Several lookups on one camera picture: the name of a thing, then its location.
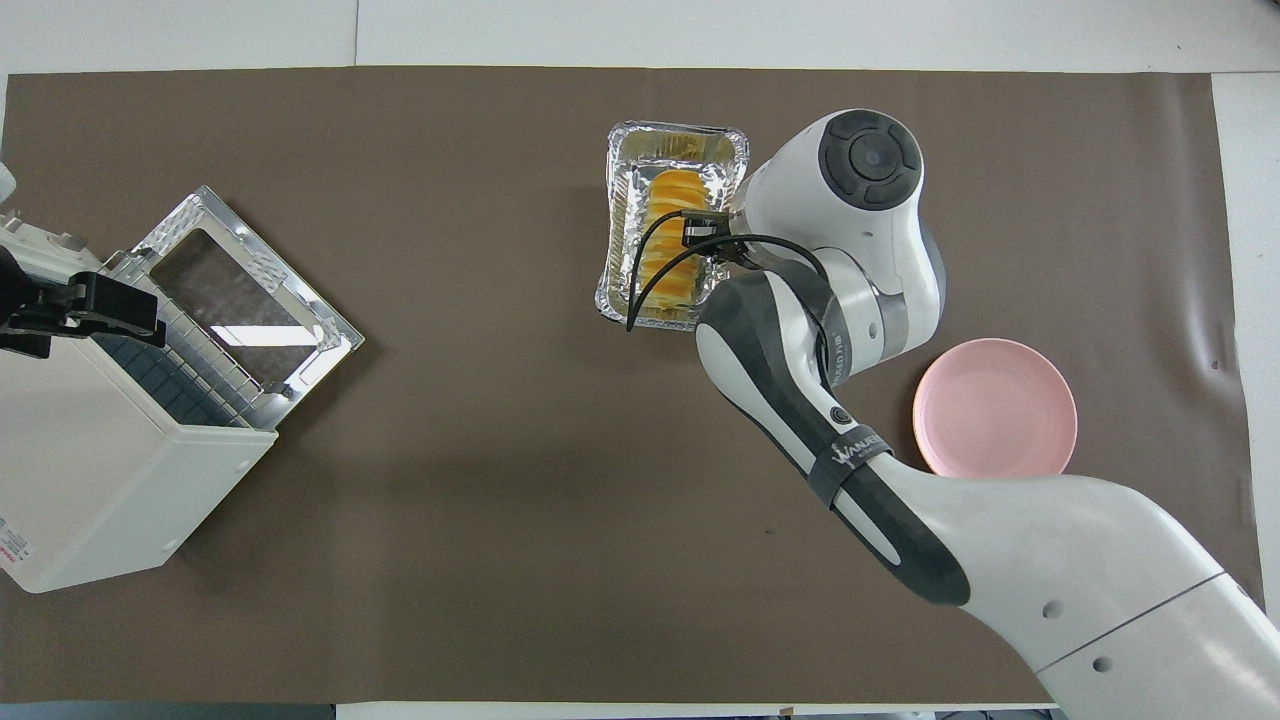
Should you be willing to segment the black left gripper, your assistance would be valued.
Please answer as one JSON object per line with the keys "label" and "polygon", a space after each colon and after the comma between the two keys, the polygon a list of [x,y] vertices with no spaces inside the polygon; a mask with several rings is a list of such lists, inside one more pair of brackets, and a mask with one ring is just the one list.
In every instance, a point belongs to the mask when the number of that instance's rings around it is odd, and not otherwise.
{"label": "black left gripper", "polygon": [[49,359],[51,338],[72,337],[73,331],[79,337],[114,334],[157,348],[166,345],[155,295],[96,272],[76,273],[68,283],[32,277],[3,247],[1,350]]}

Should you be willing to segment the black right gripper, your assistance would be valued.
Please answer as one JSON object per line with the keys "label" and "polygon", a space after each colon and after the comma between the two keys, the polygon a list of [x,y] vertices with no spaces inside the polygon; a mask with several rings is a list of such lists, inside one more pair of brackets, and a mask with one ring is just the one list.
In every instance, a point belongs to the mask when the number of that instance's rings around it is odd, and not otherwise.
{"label": "black right gripper", "polygon": [[716,240],[712,258],[721,265],[735,265],[746,272],[759,272],[764,266],[758,263],[749,246],[736,238],[721,238],[728,234],[728,214],[722,211],[684,211],[682,245],[694,246]]}

